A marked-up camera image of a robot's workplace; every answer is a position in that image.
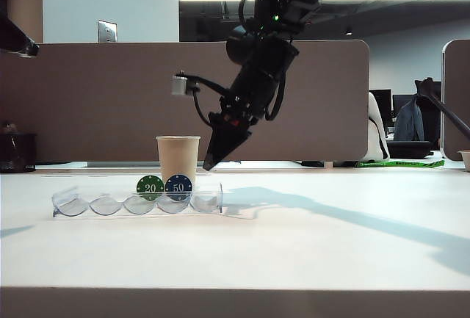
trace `cubicle partition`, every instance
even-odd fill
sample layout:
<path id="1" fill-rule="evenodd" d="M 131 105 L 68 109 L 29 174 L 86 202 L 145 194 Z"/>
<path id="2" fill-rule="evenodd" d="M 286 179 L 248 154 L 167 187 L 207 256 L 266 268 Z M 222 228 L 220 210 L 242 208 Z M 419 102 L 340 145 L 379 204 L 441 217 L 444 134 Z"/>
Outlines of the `cubicle partition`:
<path id="1" fill-rule="evenodd" d="M 444 47 L 442 101 L 470 126 L 470 40 L 453 40 Z M 470 149 L 468 140 L 441 114 L 441 150 L 451 160 Z"/>
<path id="2" fill-rule="evenodd" d="M 356 160 L 367 149 L 369 50 L 360 40 L 299 41 L 279 116 L 260 121 L 230 160 Z M 0 118 L 37 134 L 39 161 L 153 161 L 155 136 L 211 129 L 191 98 L 170 94 L 184 70 L 230 87 L 240 67 L 225 43 L 44 44 L 0 56 Z M 219 111 L 202 89 L 202 110 Z"/>

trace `ceiling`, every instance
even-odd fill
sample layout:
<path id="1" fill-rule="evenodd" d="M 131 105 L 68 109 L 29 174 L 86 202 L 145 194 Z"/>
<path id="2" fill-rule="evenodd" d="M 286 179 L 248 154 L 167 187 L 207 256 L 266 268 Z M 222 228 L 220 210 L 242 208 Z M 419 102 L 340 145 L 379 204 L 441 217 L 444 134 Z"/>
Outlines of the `ceiling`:
<path id="1" fill-rule="evenodd" d="M 323 5 L 299 39 L 331 39 L 352 27 L 352 37 L 366 37 L 470 18 L 469 3 L 378 2 Z M 224 40 L 238 24 L 238 4 L 233 2 L 180 2 L 180 40 Z M 245 16 L 253 15 L 253 2 L 245 6 Z"/>

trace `robotic arm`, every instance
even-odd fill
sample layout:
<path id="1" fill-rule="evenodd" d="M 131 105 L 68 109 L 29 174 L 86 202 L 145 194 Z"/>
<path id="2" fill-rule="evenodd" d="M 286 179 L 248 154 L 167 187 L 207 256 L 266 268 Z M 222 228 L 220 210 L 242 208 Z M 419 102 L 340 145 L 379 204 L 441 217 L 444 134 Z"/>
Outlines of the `robotic arm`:
<path id="1" fill-rule="evenodd" d="M 286 72 L 299 51 L 292 45 L 292 36 L 300 33 L 319 9 L 318 0 L 256 0 L 253 18 L 245 20 L 240 1 L 241 26 L 227 39 L 228 57 L 242 69 L 230 89 L 197 76 L 176 74 L 174 81 L 184 81 L 192 92 L 200 117 L 212 128 L 203 168 L 212 169 L 250 135 L 249 128 L 262 118 L 274 120 L 283 100 Z M 202 116 L 196 93 L 199 84 L 218 92 L 220 112 Z M 268 106 L 278 91 L 272 111 Z"/>
<path id="2" fill-rule="evenodd" d="M 39 46 L 26 36 L 8 17 L 0 12 L 0 51 L 35 57 Z"/>

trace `plastic tray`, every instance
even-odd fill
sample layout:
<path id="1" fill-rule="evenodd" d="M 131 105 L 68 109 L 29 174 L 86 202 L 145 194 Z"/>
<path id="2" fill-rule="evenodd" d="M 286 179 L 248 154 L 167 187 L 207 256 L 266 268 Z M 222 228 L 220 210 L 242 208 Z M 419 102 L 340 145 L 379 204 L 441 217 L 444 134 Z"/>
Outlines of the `plastic tray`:
<path id="1" fill-rule="evenodd" d="M 54 217 L 116 217 L 165 214 L 221 214 L 222 185 L 192 192 L 102 192 L 100 187 L 71 187 L 52 195 Z"/>

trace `desk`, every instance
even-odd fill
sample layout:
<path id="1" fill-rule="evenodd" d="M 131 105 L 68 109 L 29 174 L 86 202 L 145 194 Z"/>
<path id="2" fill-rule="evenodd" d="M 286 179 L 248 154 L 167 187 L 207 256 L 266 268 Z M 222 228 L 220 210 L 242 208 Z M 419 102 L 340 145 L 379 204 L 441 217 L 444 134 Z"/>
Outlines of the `desk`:
<path id="1" fill-rule="evenodd" d="M 2 175 L 2 316 L 470 315 L 462 163 L 245 166 L 198 176 L 222 182 L 227 216 L 53 219 L 55 190 L 158 170 Z"/>

